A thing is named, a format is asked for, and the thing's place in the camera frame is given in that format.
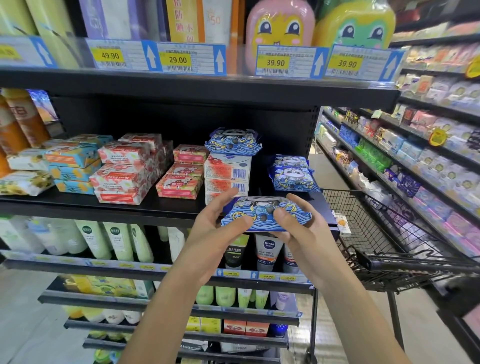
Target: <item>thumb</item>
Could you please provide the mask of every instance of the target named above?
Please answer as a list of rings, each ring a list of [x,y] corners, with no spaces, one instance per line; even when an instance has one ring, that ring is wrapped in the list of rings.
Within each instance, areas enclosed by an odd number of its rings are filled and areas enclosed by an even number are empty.
[[[300,245],[315,240],[314,233],[302,226],[297,219],[291,216],[285,209],[277,207],[273,212],[273,216],[282,228],[297,239]]]
[[[252,224],[253,220],[249,216],[236,218],[231,223],[215,230],[212,234],[212,241],[218,241],[227,244],[237,236],[243,234],[249,229],[250,226],[252,226]]]

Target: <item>cartoon eye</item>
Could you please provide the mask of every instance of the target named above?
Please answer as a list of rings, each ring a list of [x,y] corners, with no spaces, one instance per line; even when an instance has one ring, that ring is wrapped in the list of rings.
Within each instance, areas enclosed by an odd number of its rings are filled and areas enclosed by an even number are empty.
[[[342,32],[342,37],[353,38],[355,36],[355,28],[353,25],[347,25]]]
[[[258,33],[272,33],[272,25],[267,19],[263,19],[260,25],[258,26]]]
[[[370,35],[368,39],[382,40],[383,36],[384,36],[384,29],[381,26],[378,26],[373,30],[372,35]]]
[[[300,35],[300,24],[296,20],[292,20],[288,25],[287,25],[287,31],[285,34],[296,34]]]

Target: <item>floor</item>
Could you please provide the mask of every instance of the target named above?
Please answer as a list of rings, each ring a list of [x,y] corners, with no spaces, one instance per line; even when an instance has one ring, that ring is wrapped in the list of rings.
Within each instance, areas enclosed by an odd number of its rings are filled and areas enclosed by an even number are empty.
[[[311,156],[315,178],[323,188],[348,189],[329,160]],[[82,348],[87,331],[63,328],[67,315],[60,306],[36,299],[55,278],[54,273],[6,270],[0,266],[0,364],[91,364],[94,350]],[[389,322],[385,293],[371,292]],[[282,349],[283,364],[300,364],[310,341],[312,298],[297,295],[300,326],[289,328],[290,349]],[[397,296],[405,350],[413,364],[471,364],[463,349],[436,314],[422,290]],[[325,301],[317,311],[315,355],[319,364],[348,363]]]

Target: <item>right hand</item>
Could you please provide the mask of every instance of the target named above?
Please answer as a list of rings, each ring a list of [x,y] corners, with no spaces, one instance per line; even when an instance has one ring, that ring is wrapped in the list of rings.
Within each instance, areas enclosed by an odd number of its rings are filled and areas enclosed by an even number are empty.
[[[302,198],[294,194],[288,194],[287,198],[303,211],[311,212],[312,219],[301,225],[285,209],[277,207],[273,212],[274,218],[286,231],[271,233],[288,246],[307,278],[315,285],[320,285],[325,279],[325,272],[328,272],[332,264],[336,267],[342,265],[348,267],[348,264],[323,216]]]

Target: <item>orange bottle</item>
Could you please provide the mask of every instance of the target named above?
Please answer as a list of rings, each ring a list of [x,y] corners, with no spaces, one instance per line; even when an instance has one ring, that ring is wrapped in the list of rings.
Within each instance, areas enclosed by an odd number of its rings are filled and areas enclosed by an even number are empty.
[[[0,146],[8,155],[30,148],[15,116],[12,114],[7,101],[0,95]]]
[[[4,88],[2,95],[17,119],[32,148],[39,148],[50,139],[47,127],[43,123],[30,94],[19,88]]]
[[[13,171],[8,166],[7,155],[5,154],[3,149],[0,148],[0,178],[12,172]]]

